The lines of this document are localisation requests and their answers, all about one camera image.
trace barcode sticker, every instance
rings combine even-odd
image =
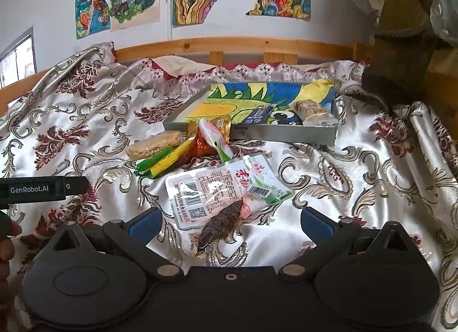
[[[265,198],[267,198],[267,196],[270,195],[272,190],[269,189],[269,188],[248,185],[248,188],[246,189],[246,192],[250,193],[251,195],[259,196],[260,198],[264,198],[265,199]]]
[[[203,207],[189,209],[188,213],[189,213],[189,217],[191,217],[192,220],[196,220],[198,218],[203,218],[203,217],[208,216],[207,212],[205,211]]]
[[[181,191],[185,199],[186,207],[202,204],[202,199],[195,182],[183,183]]]

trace floral bedspread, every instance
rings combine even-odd
[[[363,227],[400,221],[437,275],[441,299],[431,321],[438,331],[458,325],[458,152],[434,111],[415,102],[394,113],[360,87],[364,65],[337,61],[306,72],[286,64],[212,68],[172,77],[154,61],[123,66],[112,44],[100,44],[56,65],[0,118],[2,177],[86,176],[91,188],[63,202],[12,205],[23,227],[10,285],[20,288],[28,264],[63,222],[125,221],[157,206],[162,230],[148,247],[181,266],[274,266],[314,246],[302,232],[301,209],[331,219],[351,217]],[[333,147],[261,140],[232,142],[236,156],[264,152],[295,196],[253,214],[226,239],[196,258],[189,231],[174,222],[164,186],[133,175],[125,154],[136,140],[163,130],[162,121],[213,82],[334,81],[339,129]],[[184,169],[215,165],[191,160]],[[358,279],[349,279],[355,286]],[[31,327],[20,298],[9,308],[9,331]]]

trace paisley pattern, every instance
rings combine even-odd
[[[307,70],[237,65],[174,77],[154,60],[129,67],[115,61],[112,44],[95,45],[57,64],[0,118],[2,177],[86,176],[88,193],[62,202],[11,205],[23,226],[13,239],[12,282],[64,222],[100,225],[129,220],[157,207],[162,228],[148,247],[182,267],[273,266],[312,250],[301,230],[301,210],[313,206],[331,219],[362,227],[400,221],[437,274],[441,299],[432,319],[438,331],[458,329],[458,155],[434,111],[415,102],[387,112],[360,85],[365,65],[339,61]],[[241,220],[224,240],[195,257],[196,231],[177,228],[164,179],[134,176],[126,147],[163,131],[161,122],[210,83],[334,81],[339,129],[335,145],[233,141],[236,156],[264,153],[295,196]],[[217,156],[190,160],[184,170],[217,165]],[[20,298],[8,308],[11,331],[31,321]]]

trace white wall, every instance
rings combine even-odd
[[[38,70],[98,42],[114,41],[116,48],[122,48],[164,41],[168,39],[168,1],[160,2],[161,22],[76,40],[75,0],[0,0],[0,52],[31,26]],[[265,36],[349,44],[367,42],[372,30],[370,20],[351,0],[312,0],[310,21],[246,16],[254,2],[218,0],[203,24],[175,27],[172,37]]]

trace qr code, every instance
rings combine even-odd
[[[198,218],[203,218],[207,217],[208,214],[205,212],[205,209],[203,207],[200,208],[195,208],[195,209],[189,209],[188,210],[189,217],[191,217],[192,220],[196,220]]]

